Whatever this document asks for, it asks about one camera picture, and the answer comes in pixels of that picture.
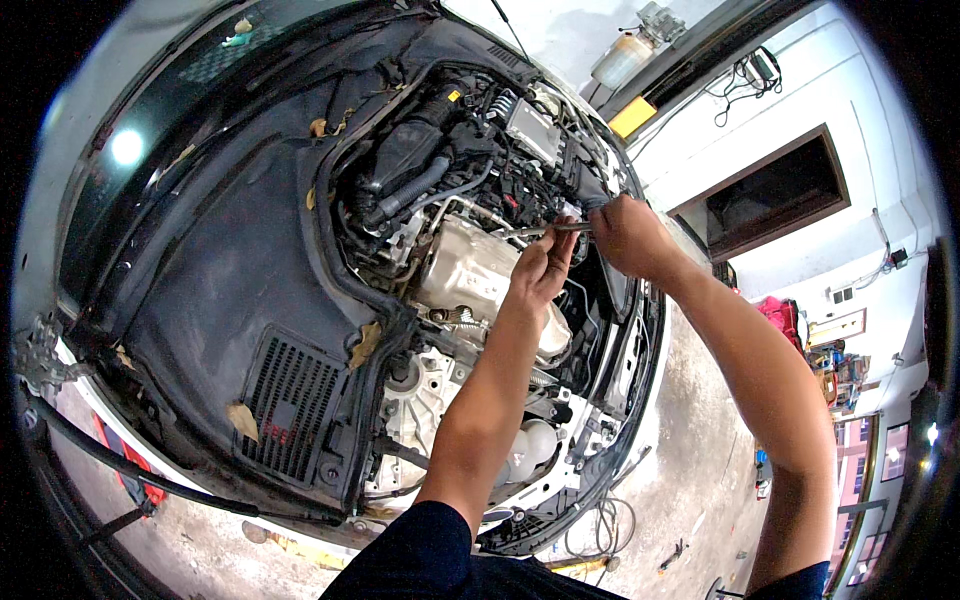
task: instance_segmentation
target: concrete floor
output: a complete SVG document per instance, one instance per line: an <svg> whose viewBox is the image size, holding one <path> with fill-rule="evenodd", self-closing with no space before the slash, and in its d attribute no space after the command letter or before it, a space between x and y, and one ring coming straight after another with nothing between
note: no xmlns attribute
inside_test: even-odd
<svg viewBox="0 0 960 600"><path fill-rule="evenodd" d="M635 508L636 533L620 554L619 569L604 577L602 587L629 598L700 598L718 576L732 581L729 589L743 590L766 509L754 496L754 439L720 371L679 310L672 325L666 373L653 409L659 446L615 491ZM90 409L71 386L60 394L59 408L93 433ZM132 507L111 470L63 439L55 438L55 448L102 521ZM336 576L272 540L252 543L241 531L242 522L240 516L173 496L157 516L141 519L117 537L183 598L316 598ZM574 551L592 544L592 523L593 513L571 530ZM621 527L629 527L626 518ZM689 548L658 576L658 566L680 538ZM736 558L741 550L747 553L744 560ZM541 559L562 554L547 551ZM588 581L598 577L590 574Z"/></svg>

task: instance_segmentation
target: car engine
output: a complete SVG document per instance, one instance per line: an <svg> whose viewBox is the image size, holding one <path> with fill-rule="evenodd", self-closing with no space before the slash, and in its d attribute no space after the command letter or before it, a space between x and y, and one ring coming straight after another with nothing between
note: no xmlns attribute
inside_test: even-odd
<svg viewBox="0 0 960 600"><path fill-rule="evenodd" d="M621 188L607 144L549 85L518 89L446 69L423 88L347 155L331 195L348 266L420 320L420 345L395 361L379 411L399 449L381 452L366 482L368 501L389 506L409 504L404 496L421 483L440 419L510 287L527 243L497 233L585 218ZM588 260L595 252L580 236L571 280L547 309L527 415L500 486L543 476L587 409L573 391L585 393L599 359L601 294L587 289L606 283L598 257Z"/></svg>

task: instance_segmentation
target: car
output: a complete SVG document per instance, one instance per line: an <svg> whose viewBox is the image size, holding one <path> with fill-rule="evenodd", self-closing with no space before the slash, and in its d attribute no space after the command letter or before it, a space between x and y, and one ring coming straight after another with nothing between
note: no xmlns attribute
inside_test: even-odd
<svg viewBox="0 0 960 600"><path fill-rule="evenodd" d="M534 239L505 232L642 192L579 96L435 3L193 22L94 52L50 107L32 189L62 195L25 209L17 374L76 379L169 480L348 558L416 498ZM483 551L548 547L656 444L669 314L580 236Z"/></svg>

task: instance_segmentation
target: ceiling light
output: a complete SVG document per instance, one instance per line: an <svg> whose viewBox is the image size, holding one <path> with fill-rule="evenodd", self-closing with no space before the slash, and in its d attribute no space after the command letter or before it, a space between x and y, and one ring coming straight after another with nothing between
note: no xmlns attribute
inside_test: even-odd
<svg viewBox="0 0 960 600"><path fill-rule="evenodd" d="M143 154L143 138L132 130L120 132L113 138L110 150L113 152L113 159L119 164L132 165Z"/></svg>

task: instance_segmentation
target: engine cover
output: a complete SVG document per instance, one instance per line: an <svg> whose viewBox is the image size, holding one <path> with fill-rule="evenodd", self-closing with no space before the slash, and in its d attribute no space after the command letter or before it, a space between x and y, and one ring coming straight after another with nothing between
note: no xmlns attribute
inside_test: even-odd
<svg viewBox="0 0 960 600"><path fill-rule="evenodd" d="M434 240L433 255L423 270L414 300L429 308L454 311L468 306L478 324L454 325L457 335L482 346L510 288L510 273L520 253L506 241L454 215L444 216ZM547 307L540 335L541 358L566 349L572 334L553 302Z"/></svg>

